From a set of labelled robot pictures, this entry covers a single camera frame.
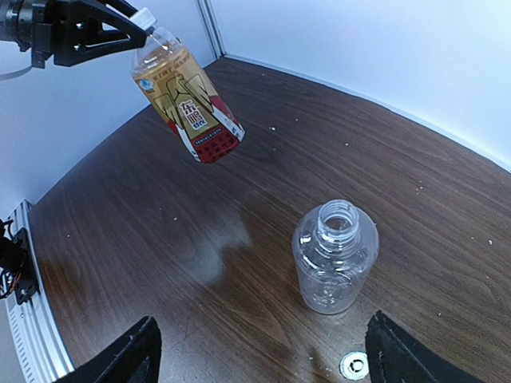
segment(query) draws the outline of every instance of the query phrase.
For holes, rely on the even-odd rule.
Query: metal frame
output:
[[[200,16],[204,22],[206,32],[208,33],[213,53],[216,58],[221,58],[225,56],[227,52],[225,51],[224,42],[222,40],[220,28],[218,27],[215,12],[213,11],[211,0],[197,0],[197,5],[199,6]]]
[[[12,294],[6,299],[6,308],[25,380],[28,383],[45,383],[56,381],[74,371],[74,366],[64,347],[46,297],[30,233],[29,210],[30,204],[23,201],[9,219],[14,220],[15,232],[24,227],[29,233],[30,256],[34,261],[40,292],[20,306]]]

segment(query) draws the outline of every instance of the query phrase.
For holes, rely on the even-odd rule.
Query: labeled bottle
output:
[[[150,33],[132,77],[161,118],[197,161],[210,164],[232,151],[245,131],[186,46],[156,27],[147,8],[130,20]]]
[[[378,231],[364,211],[334,199],[302,218],[292,245],[305,303],[321,314],[340,314],[376,262]]]

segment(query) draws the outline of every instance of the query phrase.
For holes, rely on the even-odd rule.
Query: wooden table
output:
[[[149,314],[163,382],[340,382],[382,309],[466,371],[511,379],[509,173],[300,78],[228,59],[208,73],[247,130],[232,154],[196,163],[146,109],[30,213],[75,365]],[[381,240],[343,318],[305,307],[291,254],[300,217],[335,198],[367,211]]]

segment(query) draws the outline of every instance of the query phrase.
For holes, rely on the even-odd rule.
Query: clear plastic bottle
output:
[[[335,199],[302,218],[293,253],[305,303],[321,314],[343,313],[376,262],[378,231],[364,211]]]
[[[244,138],[244,130],[186,46],[156,27],[147,8],[130,20],[148,33],[135,53],[132,77],[193,157],[213,163]]]

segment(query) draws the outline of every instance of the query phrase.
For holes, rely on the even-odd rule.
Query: bottle mouth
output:
[[[318,233],[325,241],[342,246],[358,235],[358,219],[358,209],[352,203],[334,199],[319,209]]]

